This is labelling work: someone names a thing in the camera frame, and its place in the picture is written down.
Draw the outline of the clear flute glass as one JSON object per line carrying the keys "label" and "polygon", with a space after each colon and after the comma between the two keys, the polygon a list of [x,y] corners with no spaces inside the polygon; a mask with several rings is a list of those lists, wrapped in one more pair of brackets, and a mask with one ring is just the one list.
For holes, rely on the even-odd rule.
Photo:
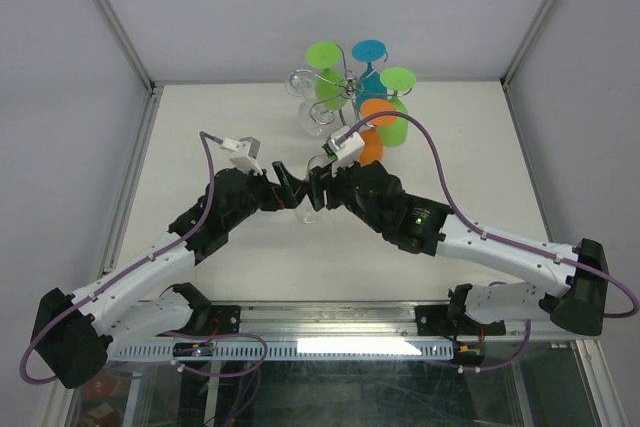
{"label": "clear flute glass", "polygon": [[[310,180],[311,171],[315,167],[322,167],[325,160],[326,158],[324,156],[316,155],[308,161],[305,175],[306,181]],[[308,195],[305,195],[302,202],[296,207],[295,216],[304,224],[313,224],[318,220],[319,213],[314,209]]]}

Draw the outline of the clear wine glass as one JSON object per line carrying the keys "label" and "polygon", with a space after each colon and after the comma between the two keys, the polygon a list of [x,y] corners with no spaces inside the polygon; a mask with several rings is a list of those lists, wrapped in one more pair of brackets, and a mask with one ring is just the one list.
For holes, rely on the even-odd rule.
{"label": "clear wine glass", "polygon": [[316,76],[306,70],[294,70],[284,82],[286,91],[300,100],[298,121],[303,130],[313,137],[325,132],[326,121],[321,119],[320,105],[315,95]]}

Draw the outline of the orange plastic wine glass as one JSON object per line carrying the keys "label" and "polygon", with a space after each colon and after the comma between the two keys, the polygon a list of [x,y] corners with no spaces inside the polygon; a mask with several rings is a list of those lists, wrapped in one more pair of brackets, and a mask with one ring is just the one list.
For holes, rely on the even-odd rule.
{"label": "orange plastic wine glass", "polygon": [[[382,99],[368,99],[364,101],[360,108],[362,119],[369,117],[373,114],[380,112],[394,112],[395,106],[387,100]],[[384,154],[384,143],[380,133],[379,127],[391,126],[396,121],[394,115],[380,116],[373,120],[366,121],[366,127],[360,131],[360,135],[364,140],[365,147],[360,154],[359,163],[361,166],[369,165],[376,161],[381,161]]]}

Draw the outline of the green wine glass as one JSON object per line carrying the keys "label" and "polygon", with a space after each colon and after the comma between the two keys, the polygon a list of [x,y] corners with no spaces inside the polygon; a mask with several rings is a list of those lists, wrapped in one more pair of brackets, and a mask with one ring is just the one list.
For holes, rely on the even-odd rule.
{"label": "green wine glass", "polygon": [[[404,114],[408,110],[400,100],[402,93],[410,92],[415,86],[417,79],[413,71],[403,67],[391,67],[385,69],[380,75],[382,85],[391,92],[388,102],[397,112]],[[377,128],[385,147],[399,147],[408,136],[409,122],[403,117],[393,116],[393,122]]]}
{"label": "green wine glass", "polygon": [[306,52],[307,64],[317,71],[316,99],[329,111],[339,110],[345,103],[346,79],[335,66],[342,60],[341,48],[330,41],[312,44]]}

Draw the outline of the blue plastic wine glass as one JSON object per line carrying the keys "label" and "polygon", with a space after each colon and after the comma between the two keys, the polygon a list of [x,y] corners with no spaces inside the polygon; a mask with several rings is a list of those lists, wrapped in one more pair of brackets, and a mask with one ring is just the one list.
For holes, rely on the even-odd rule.
{"label": "blue plastic wine glass", "polygon": [[387,98],[387,88],[380,80],[380,73],[376,69],[378,61],[384,63],[388,58],[386,46],[376,39],[367,39],[358,42],[352,48],[352,57],[366,65],[364,72],[359,76],[355,93],[355,108],[360,111],[362,104],[369,99]]}

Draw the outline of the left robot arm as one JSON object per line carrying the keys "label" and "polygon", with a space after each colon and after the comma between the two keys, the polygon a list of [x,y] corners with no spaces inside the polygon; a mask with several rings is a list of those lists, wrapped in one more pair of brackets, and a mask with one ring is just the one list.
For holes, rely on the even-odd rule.
{"label": "left robot arm", "polygon": [[58,288],[45,294],[29,348],[51,369],[52,378],[74,389],[95,377],[113,354],[146,337],[222,332],[210,300],[190,283],[170,285],[166,297],[148,306],[139,302],[223,247],[230,232],[254,213],[302,203],[307,182],[280,161],[272,167],[276,181],[265,172],[237,168],[211,175],[204,194],[169,225],[149,253],[70,294]]}

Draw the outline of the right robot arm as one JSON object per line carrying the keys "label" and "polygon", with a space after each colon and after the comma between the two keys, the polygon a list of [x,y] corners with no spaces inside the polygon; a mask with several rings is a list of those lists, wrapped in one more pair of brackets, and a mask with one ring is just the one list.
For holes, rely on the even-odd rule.
{"label": "right robot arm", "polygon": [[572,334],[602,333],[608,268],[599,242],[540,242],[464,221],[447,204],[407,193],[379,162],[315,167],[309,183],[315,209],[343,207],[402,251],[464,260],[516,278],[494,287],[456,286],[447,310],[455,332],[469,334],[504,320],[549,319]]}

